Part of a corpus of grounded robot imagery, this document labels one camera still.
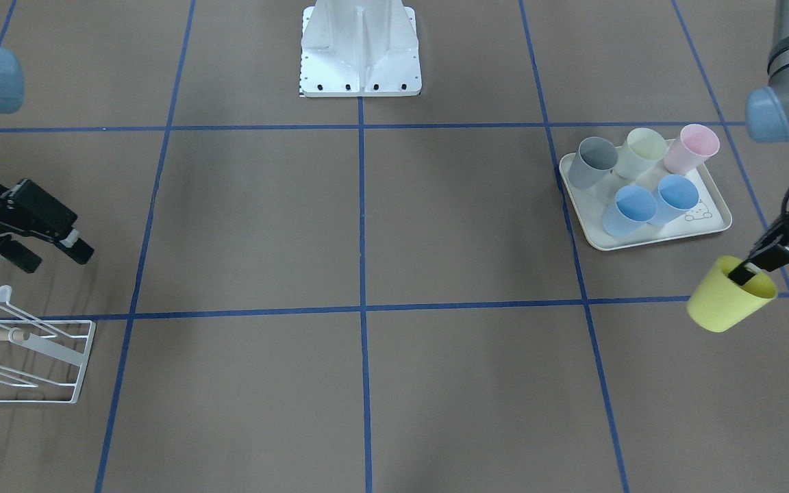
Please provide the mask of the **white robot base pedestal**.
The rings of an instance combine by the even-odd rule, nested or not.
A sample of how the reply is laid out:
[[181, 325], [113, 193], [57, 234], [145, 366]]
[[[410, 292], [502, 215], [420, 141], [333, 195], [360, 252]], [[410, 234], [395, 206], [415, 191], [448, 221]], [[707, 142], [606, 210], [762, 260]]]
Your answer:
[[403, 2], [316, 1], [301, 21], [301, 97], [422, 92], [416, 13]]

